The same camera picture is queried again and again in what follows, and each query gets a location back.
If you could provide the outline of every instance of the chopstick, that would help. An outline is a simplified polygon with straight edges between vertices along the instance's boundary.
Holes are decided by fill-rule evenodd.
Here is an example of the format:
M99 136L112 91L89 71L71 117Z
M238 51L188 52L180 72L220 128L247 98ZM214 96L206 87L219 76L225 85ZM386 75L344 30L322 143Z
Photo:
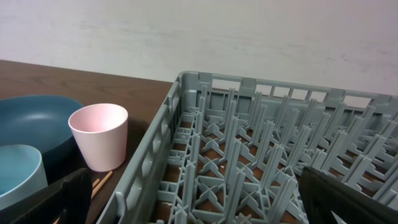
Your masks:
M96 179L95 181L94 181L94 183L93 183L93 188L95 188L95 186L97 186L97 184L100 182L100 180L99 179Z
M108 179L111 177L112 174L113 174L113 171L110 171L110 172L108 172L108 174L106 174L104 179L102 179L101 181L99 179L96 179L93 182L93 193L91 194L91 199L93 199L93 197L98 193L98 191L101 190L102 186L106 183L106 181L108 181ZM57 220L55 222L53 222L53 224L57 224L58 221L59 221L59 218L57 218Z
M111 177L112 174L113 174L113 171L108 172L108 174L106 174L104 179L102 179L98 183L98 185L93 190L93 194L91 194L91 199L93 199L93 197L98 193L98 191L102 188L102 186L106 183L106 181L108 181L108 179Z

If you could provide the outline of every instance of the bowl rim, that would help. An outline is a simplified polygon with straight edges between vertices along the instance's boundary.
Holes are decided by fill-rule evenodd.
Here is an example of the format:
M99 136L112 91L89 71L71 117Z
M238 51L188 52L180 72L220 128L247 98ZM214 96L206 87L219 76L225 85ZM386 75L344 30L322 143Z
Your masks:
M30 180L32 178L32 176L37 172L37 170L39 169L40 165L43 164L43 157L42 157L42 154L40 153L40 151L38 149L36 149L35 147L30 146L30 145L12 144L12 145L7 145L7 146L0 146L0 150L1 150L1 148L4 148L4 147L15 147L15 146L19 146L19 147L23 147L24 149L29 149L29 150L35 151L39 155L39 162L38 162L36 168L33 170L33 172L28 177L26 177L24 181L22 181L21 183L19 183L17 186L15 186L11 190L7 191L6 193L1 194L0 198L12 193L16 189L18 189L20 186L22 186L24 183L26 183L28 180Z
M73 103L75 103L77 106L78 106L78 109L77 110L80 110L80 109L82 109L82 108L84 108L84 105L82 104L82 103L80 103L78 100L75 100L75 99L73 99L73 98L70 98L69 96L65 96L65 95L57 95L57 94L31 94L31 95L22 95L22 96L12 96L12 97L9 97L9 98L3 98L3 99L1 99L0 98L0 103L2 102L2 101L8 101L8 100L16 100L16 99L22 99L22 98L36 98L36 97L39 97L39 98L41 98L41 97L47 97L47 98L63 98L63 99L65 99L65 100L68 100L69 102L73 102ZM58 146L60 146L61 144L63 144L63 143L65 143L66 141L68 141L70 138L72 138L73 137L73 133L72 132L70 132L70 134L68 134L67 136L65 136L60 142L59 142L59 144L57 144L55 147L53 147L53 148L48 148L48 150L46 150L45 152L43 152L43 154L46 154L46 153L48 153L48 152L50 152L50 151L52 151L52 149L55 149L56 147L58 147Z
M112 105L112 106L117 106L117 107L121 108L122 110L124 110L124 112L126 113L126 117L123 119L123 122L121 122L120 124L116 125L115 127L111 128L111 129L109 129L109 130L106 130L106 131L81 131L81 130L75 129L74 127L72 127L72 125L70 125L70 119L72 118L73 115L75 115L76 113L78 113L78 112L81 111L81 110L84 110L84 109L87 109L87 108L90 108L90 107L93 107L93 106L98 106L98 105ZM117 105L117 104L114 104L114 103L96 103L96 104L93 104L93 105L84 106L84 107L82 107L82 108L76 110L75 112L73 112L73 113L69 116L68 125L69 125L69 128L70 128L70 129L72 129L73 131L76 131L76 132L78 132L78 133L83 133L83 134L99 134L99 133L106 133L106 132L108 132L108 131L112 131L112 130L117 129L118 127L122 126L128 119L129 119L129 112L128 112L127 109L125 109L123 106L120 106L120 105Z

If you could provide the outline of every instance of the wooden stick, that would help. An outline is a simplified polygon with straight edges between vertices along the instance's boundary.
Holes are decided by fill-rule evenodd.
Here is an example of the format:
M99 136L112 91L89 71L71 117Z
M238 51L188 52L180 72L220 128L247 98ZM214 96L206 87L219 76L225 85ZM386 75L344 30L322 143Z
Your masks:
M98 191L102 188L102 186L105 184L105 182L111 177L111 175L113 174L112 171L108 172L108 174L106 174L106 176L104 177L104 179L102 179L99 184L94 188L93 190L93 194L91 194L91 199L93 199L93 197L98 193Z
M100 180L99 179L96 179L95 181L94 181L94 183L93 183L93 188L95 188L95 186L97 186L97 184L100 182Z

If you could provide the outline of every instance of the cup rim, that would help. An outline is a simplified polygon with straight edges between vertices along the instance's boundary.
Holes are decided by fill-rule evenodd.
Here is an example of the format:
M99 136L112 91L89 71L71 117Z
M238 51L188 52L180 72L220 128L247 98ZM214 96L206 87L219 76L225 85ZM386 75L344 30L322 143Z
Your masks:
M26 183L28 180L30 180L30 178L32 178L32 176L37 172L40 165L43 164L42 154L40 153L40 151L38 149L36 149L33 146L25 145L25 144L12 144L12 145L7 145L7 146L0 146L0 149L2 147L15 147L15 146L23 147L24 149L29 149L29 150L33 150L33 151L37 152L37 154L39 155L39 162L37 163L36 168L32 171L32 173L28 177L25 178L24 181L22 181L21 183L19 183L17 186L13 187L11 190L7 191L6 193L0 195L0 197L4 197L8 194L11 194L13 191L17 190L20 186L22 186L24 183Z
M111 106L117 106L117 107L121 108L122 110L124 110L124 112L126 112L126 117L123 119L123 121L122 121L120 124L116 125L115 127L111 128L111 129L105 130L105 131L81 131L81 130L78 130L78 129L74 128L74 127L70 124L71 118L72 118L75 114L77 114L79 111L81 111L81 110L83 110L83 109L86 109L86 108L93 107L93 106L98 106L98 105L111 105ZM115 130L116 128L122 126L122 125L127 121L128 118L129 118L129 112L128 112L124 107L122 107L122 106L120 106L120 105L117 105L117 104L114 104L114 103L96 103L96 104L93 104L93 105L84 106L84 107L82 107L82 108L76 110L75 112L73 112L73 113L69 116L68 125L69 125L69 128L70 128L70 129L72 129L72 130L74 130L74 131L76 131L76 132L79 132L79 133L84 133L84 134L98 134L98 133L105 133L105 132L108 132L108 131Z

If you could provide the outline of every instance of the light blue bowl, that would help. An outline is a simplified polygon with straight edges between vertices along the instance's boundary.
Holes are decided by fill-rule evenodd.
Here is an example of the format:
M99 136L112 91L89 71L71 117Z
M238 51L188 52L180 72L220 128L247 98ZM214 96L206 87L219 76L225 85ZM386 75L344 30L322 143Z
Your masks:
M39 150L26 145L0 147L0 210L46 186Z

